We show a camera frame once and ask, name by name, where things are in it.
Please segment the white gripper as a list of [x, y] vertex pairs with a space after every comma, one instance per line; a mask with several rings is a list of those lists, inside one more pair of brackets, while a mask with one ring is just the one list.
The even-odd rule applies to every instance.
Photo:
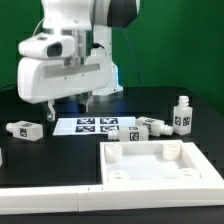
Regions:
[[18, 66], [18, 93], [26, 102], [43, 102], [46, 118], [53, 122], [56, 114], [53, 99], [80, 94], [76, 99], [78, 112], [86, 113], [91, 95], [85, 92], [105, 88], [111, 72], [112, 60], [106, 56], [90, 56], [84, 65], [70, 66], [65, 66], [63, 59], [24, 57]]

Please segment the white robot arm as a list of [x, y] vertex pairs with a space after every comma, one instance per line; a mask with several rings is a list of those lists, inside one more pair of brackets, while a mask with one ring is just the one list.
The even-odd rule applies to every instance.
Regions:
[[112, 60], [112, 30], [138, 16], [140, 0], [41, 0], [41, 33], [19, 44], [21, 99], [42, 104], [55, 119], [54, 101], [73, 97], [81, 112], [92, 97], [120, 92]]

